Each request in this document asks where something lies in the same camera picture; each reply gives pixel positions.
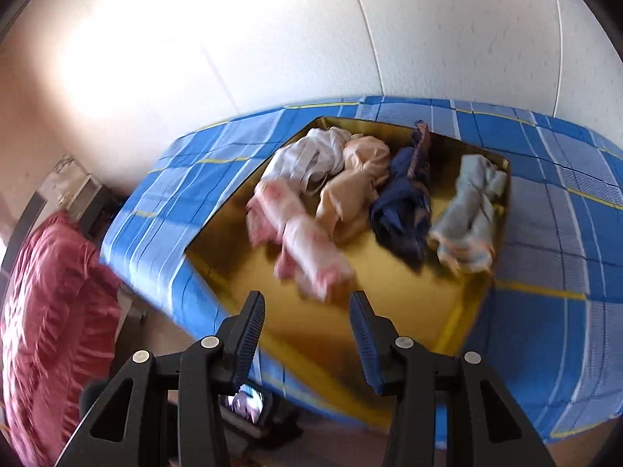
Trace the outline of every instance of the red blanket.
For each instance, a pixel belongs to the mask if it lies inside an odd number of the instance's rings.
[[[24,242],[0,335],[6,416],[25,467],[54,465],[78,425],[83,386],[108,377],[118,285],[65,213]]]

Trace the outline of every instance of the white cloth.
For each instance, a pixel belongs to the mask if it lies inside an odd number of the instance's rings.
[[[262,179],[282,177],[291,188],[311,195],[318,191],[328,176],[344,169],[344,145],[351,134],[332,126],[327,131],[312,128],[302,139],[278,149]]]

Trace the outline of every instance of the towel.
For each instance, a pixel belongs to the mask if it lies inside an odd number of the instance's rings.
[[[431,226],[428,125],[419,121],[411,138],[413,146],[403,147],[389,165],[389,181],[370,206],[370,225],[381,246],[417,267]]]
[[[292,278],[304,295],[327,301],[350,289],[355,274],[290,184],[282,177],[257,184],[247,204],[248,237],[253,247],[281,244],[275,277]]]
[[[325,185],[328,176],[344,168],[344,145],[351,134],[332,126],[327,131],[312,128],[302,139],[278,149],[262,179],[282,177],[297,192],[314,194]]]
[[[428,236],[439,261],[453,272],[488,271],[493,263],[493,202],[506,187],[507,175],[480,154],[461,160],[457,193]]]
[[[366,226],[368,207],[378,198],[376,187],[389,176],[389,148],[382,140],[351,140],[344,146],[343,158],[344,171],[326,183],[316,211],[317,223],[330,237],[339,222],[343,237]]]

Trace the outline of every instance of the floor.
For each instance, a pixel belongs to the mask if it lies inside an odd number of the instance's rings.
[[[148,349],[156,356],[182,351],[192,339],[175,326],[163,313],[152,309],[138,297],[117,340],[117,353],[112,370],[116,371],[138,349]],[[176,400],[171,392],[170,400]],[[583,434],[549,446],[558,467],[587,467],[610,434],[615,421],[609,421]],[[351,467],[382,464],[385,436],[375,432],[353,430],[314,415],[303,415],[301,438],[276,451],[259,452],[245,467]],[[445,465],[443,451],[438,451],[435,466]]]

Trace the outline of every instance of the bed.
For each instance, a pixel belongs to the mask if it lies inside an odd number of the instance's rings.
[[[102,260],[194,338],[213,334],[227,314],[185,248],[260,163],[320,116],[406,126],[421,119],[434,132],[507,157],[507,235],[465,348],[479,351],[503,377],[546,441],[621,414],[623,151],[557,118],[474,102],[368,96],[233,119],[172,143],[115,218]],[[251,377],[349,420],[264,352]],[[445,412],[437,414],[443,442]]]

